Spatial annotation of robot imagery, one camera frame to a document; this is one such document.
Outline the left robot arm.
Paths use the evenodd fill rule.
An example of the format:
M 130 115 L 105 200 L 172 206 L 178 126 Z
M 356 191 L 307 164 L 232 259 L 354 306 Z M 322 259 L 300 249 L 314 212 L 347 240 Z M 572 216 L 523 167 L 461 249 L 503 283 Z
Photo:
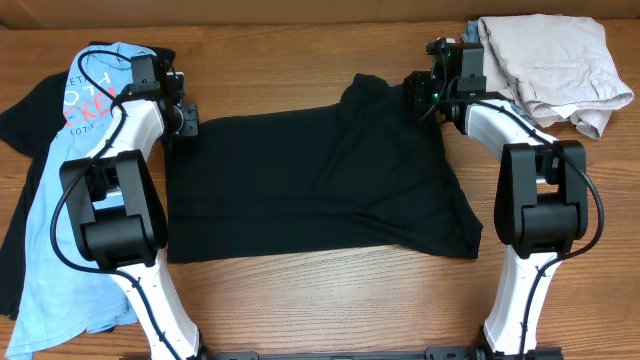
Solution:
M 168 229 L 146 161 L 154 143 L 186 125 L 182 75 L 155 55 L 129 59 L 131 83 L 112 99 L 112 121 L 96 147 L 60 168 L 66 211 L 80 255 L 94 267 L 66 266 L 109 276 L 124 292 L 147 337 L 153 359 L 206 359 L 166 260 Z

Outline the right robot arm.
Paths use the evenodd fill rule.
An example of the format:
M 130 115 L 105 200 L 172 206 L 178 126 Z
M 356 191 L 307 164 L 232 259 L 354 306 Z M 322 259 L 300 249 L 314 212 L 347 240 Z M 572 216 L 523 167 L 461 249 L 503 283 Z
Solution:
M 553 276 L 588 227 L 585 149 L 539 132 L 505 96 L 487 91 L 482 44 L 439 38 L 426 52 L 432 67 L 405 78 L 405 99 L 418 124 L 442 116 L 499 161 L 494 227 L 505 257 L 477 344 L 430 347 L 425 356 L 560 359 L 562 350 L 539 347 L 536 333 Z

